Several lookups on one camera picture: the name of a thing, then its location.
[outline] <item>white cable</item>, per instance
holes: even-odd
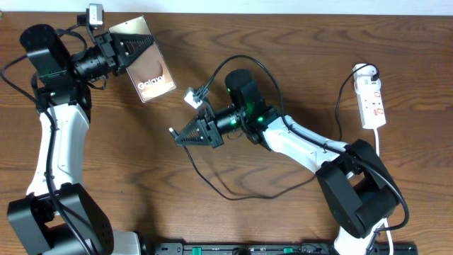
[[[377,128],[373,129],[374,131],[374,146],[376,147],[376,154],[379,156],[379,133],[377,132]],[[389,227],[389,221],[387,218],[384,219],[384,226]],[[389,255],[394,255],[394,242],[391,238],[390,231],[385,231],[387,235],[387,239],[389,240]]]

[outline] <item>white power strip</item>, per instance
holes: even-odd
[[[364,65],[356,64],[352,70],[355,71]],[[380,91],[381,79],[372,81],[372,76],[376,72],[376,68],[370,65],[354,73],[354,90],[357,93],[360,120],[364,129],[375,129],[386,123]]]

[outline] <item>wooden surface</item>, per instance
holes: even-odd
[[[137,17],[111,14],[107,26]],[[382,159],[411,210],[396,241],[415,242],[420,254],[453,252],[453,18],[401,16],[253,16],[147,14],[151,30],[178,90],[143,104],[127,76],[113,77],[106,91],[94,91],[86,136],[84,181],[115,229],[138,230],[150,239],[187,242],[300,242],[335,239],[338,225],[317,182],[276,200],[229,202],[194,172],[175,146],[169,127],[180,130],[195,111],[183,102],[189,86],[205,83],[227,57],[245,53],[260,60],[280,82],[287,113],[301,125],[337,138],[334,104],[338,89],[358,62],[379,66],[387,125],[379,129]],[[0,21],[0,65],[24,53],[23,30],[36,23],[66,28],[71,13],[4,13]],[[72,51],[75,40],[65,39]],[[212,86],[215,108],[229,103],[225,75],[250,68],[269,103],[272,84],[257,66],[236,60]],[[29,61],[8,77],[30,90]],[[340,108],[344,139],[373,143],[363,130],[352,82]],[[23,198],[38,160],[41,128],[34,106],[0,86],[0,254],[24,249],[6,219],[8,202]],[[311,173],[284,155],[248,140],[217,149],[191,147],[202,173],[225,190],[274,194]],[[400,223],[398,208],[390,218]]]

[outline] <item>wooden table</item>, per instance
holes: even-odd
[[[138,15],[107,13],[105,19],[113,26]],[[180,130],[196,114],[183,101],[189,86],[204,84],[227,57],[248,54],[280,82],[288,114],[336,139],[333,112],[339,87],[354,64],[372,62],[382,73],[387,118],[379,129],[382,159],[411,209],[408,226],[393,232],[394,240],[415,242],[420,254],[453,252],[453,18],[161,13],[146,18],[177,92],[143,104],[123,75],[109,79],[106,91],[92,93],[84,181],[115,229],[187,242],[335,239],[338,225],[316,181],[275,200],[229,202],[194,172],[168,128]],[[28,26],[66,28],[75,21],[75,13],[4,13],[0,65],[24,53],[19,37]],[[64,41],[72,52],[81,49],[76,40]],[[215,108],[229,103],[223,79],[237,68],[251,69],[268,103],[277,103],[265,73],[252,62],[235,60],[212,86]],[[33,72],[27,60],[11,68],[8,77],[31,92]],[[344,91],[340,118],[346,142],[362,138],[373,144],[372,131],[361,127],[352,82]],[[33,104],[4,82],[0,123],[0,254],[22,254],[6,209],[8,202],[24,197],[32,180],[41,128]],[[236,192],[269,195],[312,175],[247,139],[190,151],[222,191],[215,173]],[[391,225],[402,218],[399,207]]]

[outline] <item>white wall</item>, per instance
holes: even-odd
[[[2,11],[453,15],[453,0],[0,0]]]

